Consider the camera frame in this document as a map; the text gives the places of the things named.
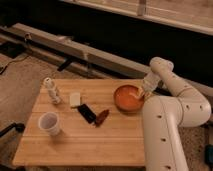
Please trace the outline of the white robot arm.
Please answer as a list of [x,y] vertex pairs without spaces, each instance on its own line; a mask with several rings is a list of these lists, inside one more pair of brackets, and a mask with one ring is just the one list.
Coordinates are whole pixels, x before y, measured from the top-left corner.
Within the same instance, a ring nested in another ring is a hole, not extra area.
[[154,95],[142,107],[146,171],[189,171],[178,127],[200,126],[211,116],[206,97],[173,73],[173,67],[171,61],[152,58],[142,83],[156,87],[162,81],[171,93]]

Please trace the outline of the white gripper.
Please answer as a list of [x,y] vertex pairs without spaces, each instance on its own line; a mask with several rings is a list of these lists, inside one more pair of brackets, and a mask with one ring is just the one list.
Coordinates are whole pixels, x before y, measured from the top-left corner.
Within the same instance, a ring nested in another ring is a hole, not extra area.
[[160,77],[150,71],[142,80],[142,87],[139,87],[136,93],[137,99],[142,99],[145,92],[153,92],[161,81]]

